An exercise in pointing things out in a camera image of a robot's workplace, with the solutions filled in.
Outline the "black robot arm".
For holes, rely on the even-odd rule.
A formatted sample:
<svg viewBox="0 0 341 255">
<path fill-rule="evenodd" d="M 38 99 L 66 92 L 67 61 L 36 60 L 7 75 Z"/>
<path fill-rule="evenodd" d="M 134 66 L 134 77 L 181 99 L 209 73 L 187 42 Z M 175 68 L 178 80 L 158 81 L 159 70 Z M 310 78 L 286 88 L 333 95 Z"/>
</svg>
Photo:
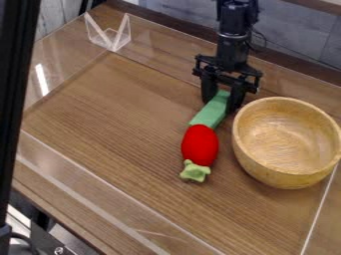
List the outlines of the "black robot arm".
<svg viewBox="0 0 341 255">
<path fill-rule="evenodd" d="M 248 93 L 256 94 L 262 72 L 248 64 L 252 29 L 258 22 L 258 0 L 217 0 L 217 48 L 213 56 L 198 54 L 191 73 L 201 79 L 201 99 L 207 104 L 218 85 L 230 87 L 225 112 L 235 112 Z"/>
</svg>

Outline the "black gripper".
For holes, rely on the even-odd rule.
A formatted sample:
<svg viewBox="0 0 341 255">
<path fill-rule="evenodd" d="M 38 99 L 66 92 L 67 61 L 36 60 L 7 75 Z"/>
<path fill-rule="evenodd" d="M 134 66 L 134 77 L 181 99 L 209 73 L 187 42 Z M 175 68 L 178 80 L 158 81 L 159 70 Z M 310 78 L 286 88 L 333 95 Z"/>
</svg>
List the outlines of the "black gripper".
<svg viewBox="0 0 341 255">
<path fill-rule="evenodd" d="M 260 88 L 262 72 L 248 63 L 233 68 L 226 67 L 214 56 L 198 54 L 194 57 L 195 64 L 191 73 L 199 77 L 201 99 L 207 103 L 217 94 L 218 85 L 230 87 L 226 112 L 234 113 L 245 99 L 246 93 L 256 94 Z"/>
</svg>

